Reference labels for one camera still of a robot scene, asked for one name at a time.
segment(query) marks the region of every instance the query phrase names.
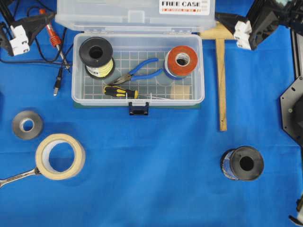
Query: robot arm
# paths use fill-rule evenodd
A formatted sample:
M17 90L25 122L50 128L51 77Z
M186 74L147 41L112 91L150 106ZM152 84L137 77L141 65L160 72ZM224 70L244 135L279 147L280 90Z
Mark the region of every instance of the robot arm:
M16 56L30 50L29 46L35 37L50 23L55 13L26 17L15 21L8 9L8 5L12 2L13 0L0 0L0 12L13 35L13 38L9 40L3 30L6 27L5 23L0 23L0 47L6 49L10 56Z
M255 50L279 25L303 35L301 0L255 0L246 17L227 13L216 13L215 17L244 49Z

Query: metal wrench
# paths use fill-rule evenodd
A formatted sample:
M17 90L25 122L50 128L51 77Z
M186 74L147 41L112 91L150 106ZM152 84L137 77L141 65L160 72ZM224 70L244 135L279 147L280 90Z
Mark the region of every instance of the metal wrench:
M30 171L9 177L7 179L0 180L0 188L8 183L12 183L14 181L21 180L25 177L32 176L32 175L40 175L40 174L41 173L40 173L39 169L37 167L35 167L34 169L32 169Z

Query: blue tablecloth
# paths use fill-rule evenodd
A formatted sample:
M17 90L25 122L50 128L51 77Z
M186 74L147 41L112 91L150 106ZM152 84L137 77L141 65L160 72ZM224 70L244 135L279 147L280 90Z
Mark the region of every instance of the blue tablecloth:
M44 1L55 8L55 2ZM252 0L217 0L217 11L245 15ZM17 18L36 2L22 0ZM54 25L58 33L63 28ZM66 50L77 32L68 31ZM38 36L51 58L46 31ZM302 192L299 146L281 129L279 97L294 80L289 30L280 27L254 52L226 42L228 131L219 132L213 41L203 41L205 100L198 110L151 109L128 116L124 107L76 109L71 75L53 97L58 69L0 64L0 178L35 166L35 150L53 133L78 139L87 153L82 172L69 180L32 176L0 190L2 227L286 227ZM39 59L30 53L7 60ZM12 119L31 109L45 123L22 141ZM234 182L220 170L228 149L251 145L263 155L263 175Z

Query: clear plastic box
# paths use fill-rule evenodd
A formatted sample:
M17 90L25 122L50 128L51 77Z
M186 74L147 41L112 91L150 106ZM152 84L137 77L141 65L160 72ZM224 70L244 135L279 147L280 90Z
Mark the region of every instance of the clear plastic box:
M133 105L148 102L150 106L188 106L202 102L205 97L202 42L191 32L215 26L215 1L197 2L208 3L208 7L201 7L205 10L204 15L161 14L161 0L58 0L56 22L84 31L74 38L73 100L92 106L122 106L129 102ZM81 44L95 36L107 39L114 49L116 69L112 76L104 80L89 77L79 57ZM148 58L157 57L159 62L148 64L138 75L163 68L165 55L178 45L190 46L198 55L196 69L185 79L172 80L162 73L154 79L121 85L138 90L139 99L113 98L103 94L107 83L127 74Z

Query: wooden stick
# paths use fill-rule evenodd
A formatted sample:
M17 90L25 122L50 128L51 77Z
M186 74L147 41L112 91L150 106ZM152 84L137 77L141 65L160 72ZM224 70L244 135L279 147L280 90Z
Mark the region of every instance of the wooden stick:
M217 68L218 68L220 131L227 131L226 86L225 86L225 39L216 39L216 55L217 55Z

